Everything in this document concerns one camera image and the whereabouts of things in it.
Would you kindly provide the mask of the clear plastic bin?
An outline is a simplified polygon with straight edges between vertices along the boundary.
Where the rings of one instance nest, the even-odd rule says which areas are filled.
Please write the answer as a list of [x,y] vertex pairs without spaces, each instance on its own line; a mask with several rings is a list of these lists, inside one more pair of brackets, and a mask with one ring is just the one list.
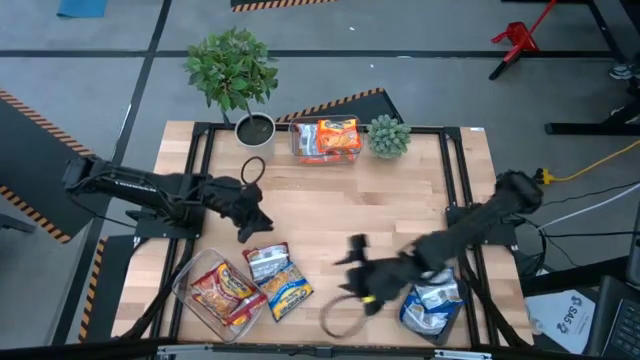
[[240,274],[244,281],[256,288],[256,293],[261,293],[266,296],[251,278],[245,276],[240,269],[234,266],[219,252],[212,248],[200,251],[185,265],[185,268],[181,270],[172,286],[173,294],[184,307],[179,317],[179,330],[177,333],[179,340],[184,342],[205,342],[212,340],[223,343],[233,343],[245,335],[261,315],[266,303],[255,313],[254,317],[244,325],[227,326],[225,322],[215,317],[211,311],[192,298],[191,283],[221,262],[228,262]]
[[291,152],[292,154],[298,159],[299,162],[299,158],[301,157],[301,155],[298,152],[298,140],[299,140],[299,132],[297,129],[297,125],[298,124],[316,124],[319,120],[322,119],[330,119],[330,120],[346,120],[346,119],[350,119],[350,118],[355,118],[358,121],[358,132],[362,141],[362,146],[360,148],[357,149],[348,149],[348,150],[332,150],[332,151],[328,151],[328,152],[322,152],[320,151],[320,154],[327,154],[327,153],[353,153],[357,155],[357,158],[361,152],[361,150],[364,147],[364,139],[363,139],[363,135],[362,135],[362,130],[360,127],[360,119],[355,116],[355,115],[332,115],[332,116],[308,116],[308,117],[299,117],[299,118],[295,118],[294,120],[292,120],[288,126],[288,131],[289,131],[289,135],[290,135],[290,148],[291,148]]

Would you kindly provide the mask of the red Maruchan noodle packet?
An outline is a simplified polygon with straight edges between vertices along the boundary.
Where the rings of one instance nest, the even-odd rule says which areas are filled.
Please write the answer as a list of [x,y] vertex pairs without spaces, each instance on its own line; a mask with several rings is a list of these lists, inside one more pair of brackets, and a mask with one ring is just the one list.
[[206,272],[191,287],[192,298],[227,325],[242,324],[241,306],[257,292],[228,262]]
[[245,249],[242,255],[248,263],[254,282],[273,277],[290,262],[287,242]]
[[239,306],[227,317],[227,326],[240,326],[251,320],[255,313],[266,303],[267,297],[264,294],[256,293],[241,301]]

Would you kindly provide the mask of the person's shoe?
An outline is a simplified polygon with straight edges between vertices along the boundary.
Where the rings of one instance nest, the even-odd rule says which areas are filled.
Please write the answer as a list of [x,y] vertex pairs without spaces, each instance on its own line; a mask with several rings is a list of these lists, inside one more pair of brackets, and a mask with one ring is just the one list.
[[640,63],[617,64],[609,70],[609,76],[615,80],[640,79]]

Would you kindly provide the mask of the black desk foot bar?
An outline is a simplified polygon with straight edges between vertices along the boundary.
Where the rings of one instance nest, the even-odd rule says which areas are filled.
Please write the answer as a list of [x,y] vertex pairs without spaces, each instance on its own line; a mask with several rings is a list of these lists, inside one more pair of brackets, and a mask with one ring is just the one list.
[[594,287],[604,276],[626,279],[628,256],[606,260],[572,269],[550,272],[520,279],[524,297],[562,292],[570,289]]

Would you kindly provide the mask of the red floor stand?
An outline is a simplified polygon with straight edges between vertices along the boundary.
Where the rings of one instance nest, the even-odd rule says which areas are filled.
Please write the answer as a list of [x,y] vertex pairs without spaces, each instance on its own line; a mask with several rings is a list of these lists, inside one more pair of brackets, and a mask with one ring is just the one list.
[[502,58],[495,70],[491,72],[488,79],[494,81],[498,79],[511,65],[516,63],[520,56],[525,52],[537,53],[540,51],[533,33],[547,17],[549,12],[556,5],[557,0],[549,0],[537,20],[527,27],[524,22],[511,22],[507,25],[506,30],[491,39],[492,43],[499,43],[504,39],[510,41],[512,48]]

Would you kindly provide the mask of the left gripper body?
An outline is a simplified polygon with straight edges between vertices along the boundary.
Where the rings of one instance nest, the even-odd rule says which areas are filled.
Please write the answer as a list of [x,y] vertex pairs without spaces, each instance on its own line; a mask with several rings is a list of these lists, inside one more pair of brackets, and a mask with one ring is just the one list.
[[255,183],[243,184],[236,178],[221,176],[207,183],[207,208],[233,223],[249,223],[263,216],[259,207],[262,191]]

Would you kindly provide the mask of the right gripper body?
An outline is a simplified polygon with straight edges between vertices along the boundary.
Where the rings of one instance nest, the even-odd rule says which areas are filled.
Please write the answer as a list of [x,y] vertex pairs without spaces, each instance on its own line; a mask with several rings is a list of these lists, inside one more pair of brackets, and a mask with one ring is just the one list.
[[[364,234],[353,235],[349,238],[349,245],[349,251],[365,253],[367,237]],[[363,303],[366,315],[376,315],[387,302],[396,299],[407,284],[421,283],[422,274],[427,271],[426,264],[417,257],[400,252],[391,258],[371,260],[366,257],[364,263],[349,270],[349,282],[364,285],[364,295],[356,297]]]

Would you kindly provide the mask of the black hazard-striped floor mat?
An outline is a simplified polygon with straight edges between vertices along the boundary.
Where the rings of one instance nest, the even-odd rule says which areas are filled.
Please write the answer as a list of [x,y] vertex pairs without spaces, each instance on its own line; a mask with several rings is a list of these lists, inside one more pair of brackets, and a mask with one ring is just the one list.
[[332,115],[355,115],[365,124],[369,124],[372,119],[377,119],[381,115],[388,115],[399,123],[404,122],[385,89],[380,87],[294,111],[276,118],[275,121],[289,123],[299,117]]
[[333,3],[337,0],[230,0],[234,13]]
[[70,196],[62,182],[69,162],[94,154],[0,89],[0,196],[61,243],[69,242],[90,221],[107,219],[107,196]]
[[71,337],[74,337],[79,343],[88,340],[101,270],[101,259],[107,241],[108,238],[103,237],[90,243],[89,249],[92,252],[81,256],[54,329],[53,345],[70,343]]

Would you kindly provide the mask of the orange Maruchan noodle packet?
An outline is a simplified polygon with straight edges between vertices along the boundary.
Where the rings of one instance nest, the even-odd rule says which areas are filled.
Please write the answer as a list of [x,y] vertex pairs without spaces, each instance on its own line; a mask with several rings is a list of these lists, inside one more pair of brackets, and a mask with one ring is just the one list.
[[318,126],[316,124],[298,124],[298,152],[301,156],[318,156]]
[[316,143],[322,152],[360,148],[362,141],[358,132],[358,121],[355,118],[319,120]]
[[352,163],[356,159],[357,155],[353,153],[327,153],[301,156],[299,162],[302,164]]

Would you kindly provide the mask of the dark grey plastic bin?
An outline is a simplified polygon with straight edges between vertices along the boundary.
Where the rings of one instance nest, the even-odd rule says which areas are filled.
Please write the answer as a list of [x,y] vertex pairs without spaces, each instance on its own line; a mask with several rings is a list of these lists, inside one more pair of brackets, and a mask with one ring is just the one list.
[[[435,274],[434,272],[426,272],[426,273],[424,273],[423,277],[427,278],[429,280],[429,282],[426,285],[430,284],[432,282],[433,278],[436,275],[437,274]],[[443,344],[445,344],[447,342],[447,340],[449,338],[449,335],[450,335],[450,333],[451,333],[451,331],[453,329],[453,326],[454,326],[454,324],[455,324],[455,322],[456,322],[456,320],[458,318],[458,315],[459,315],[461,309],[464,307],[464,304],[466,302],[465,297],[462,295],[462,292],[464,292],[466,290],[466,287],[461,283],[461,281],[459,279],[456,278],[456,281],[457,281],[457,284],[458,284],[459,294],[462,297],[462,301],[460,303],[450,304],[450,306],[452,307],[452,312],[451,312],[451,314],[449,316],[448,324],[446,325],[446,327],[444,328],[444,330],[440,334],[435,335],[435,336],[425,336],[425,335],[421,335],[421,334],[418,334],[418,333],[415,333],[415,332],[409,330],[408,328],[406,328],[400,322],[401,325],[404,328],[406,328],[409,331],[411,331],[412,333],[416,334],[417,336],[421,337],[422,339],[424,339],[424,340],[426,340],[426,341],[428,341],[428,342],[430,342],[430,343],[432,343],[434,345],[443,345]],[[414,288],[416,290],[417,286],[426,286],[426,285],[412,285],[410,287],[410,290],[412,288]]]

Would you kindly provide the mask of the blue floor mat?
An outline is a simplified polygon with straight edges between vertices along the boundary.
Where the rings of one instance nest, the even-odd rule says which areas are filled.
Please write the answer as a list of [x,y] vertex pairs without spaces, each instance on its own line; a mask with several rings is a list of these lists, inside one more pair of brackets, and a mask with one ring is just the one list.
[[59,17],[101,18],[104,16],[108,0],[60,0]]

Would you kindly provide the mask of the leafy plant in white pot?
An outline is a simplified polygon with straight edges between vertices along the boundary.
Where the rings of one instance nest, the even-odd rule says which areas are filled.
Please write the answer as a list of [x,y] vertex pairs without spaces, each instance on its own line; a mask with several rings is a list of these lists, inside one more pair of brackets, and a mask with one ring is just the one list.
[[239,145],[265,161],[275,153],[276,121],[255,109],[277,89],[278,69],[267,45],[247,29],[211,33],[187,48],[184,69],[188,84],[201,92],[207,106],[240,117],[233,125]]

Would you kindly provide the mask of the white printed paper bag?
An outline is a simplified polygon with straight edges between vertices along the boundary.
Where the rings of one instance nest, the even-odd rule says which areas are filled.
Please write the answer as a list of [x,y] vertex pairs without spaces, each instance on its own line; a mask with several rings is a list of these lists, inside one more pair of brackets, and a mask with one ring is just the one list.
[[530,296],[525,305],[534,335],[546,335],[572,354],[582,354],[596,304],[576,290]]

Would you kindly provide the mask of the blue Maruchan noodle packet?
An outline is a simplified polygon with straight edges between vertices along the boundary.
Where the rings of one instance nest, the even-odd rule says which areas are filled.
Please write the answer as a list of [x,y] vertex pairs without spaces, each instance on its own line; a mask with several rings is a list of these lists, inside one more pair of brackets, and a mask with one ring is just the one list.
[[422,302],[417,291],[412,288],[400,309],[399,320],[406,328],[415,333],[435,336],[444,330],[451,312],[450,305],[428,308]]
[[258,281],[257,285],[267,296],[275,322],[281,321],[314,292],[311,284],[293,262],[289,262],[273,276]]
[[417,286],[416,292],[427,309],[435,309],[462,301],[452,268],[438,273],[430,284]]

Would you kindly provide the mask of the grey upright panel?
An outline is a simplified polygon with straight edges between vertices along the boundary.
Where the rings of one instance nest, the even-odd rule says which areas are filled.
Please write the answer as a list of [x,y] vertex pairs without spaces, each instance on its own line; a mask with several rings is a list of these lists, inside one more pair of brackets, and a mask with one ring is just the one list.
[[640,202],[634,222],[626,278],[630,284],[640,288]]

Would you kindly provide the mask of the black desk frame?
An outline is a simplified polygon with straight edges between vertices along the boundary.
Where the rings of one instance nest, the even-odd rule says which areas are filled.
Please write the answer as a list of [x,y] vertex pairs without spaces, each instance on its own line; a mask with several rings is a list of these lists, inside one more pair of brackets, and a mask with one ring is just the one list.
[[[542,20],[557,3],[586,5],[597,24],[609,49],[609,55],[618,62],[627,61],[628,57],[614,38],[610,26],[595,0],[502,0],[513,3],[547,3]],[[598,123],[562,123],[551,122],[544,125],[548,135],[582,135],[582,136],[640,136],[640,82],[628,80],[627,93],[633,98],[631,102],[622,106],[609,117]]]

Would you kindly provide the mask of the small pale green succulent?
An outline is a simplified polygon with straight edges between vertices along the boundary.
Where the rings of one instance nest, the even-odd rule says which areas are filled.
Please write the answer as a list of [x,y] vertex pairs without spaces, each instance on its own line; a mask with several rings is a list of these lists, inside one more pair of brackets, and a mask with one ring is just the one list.
[[389,115],[380,115],[367,126],[370,150],[383,159],[400,158],[408,151],[411,127]]

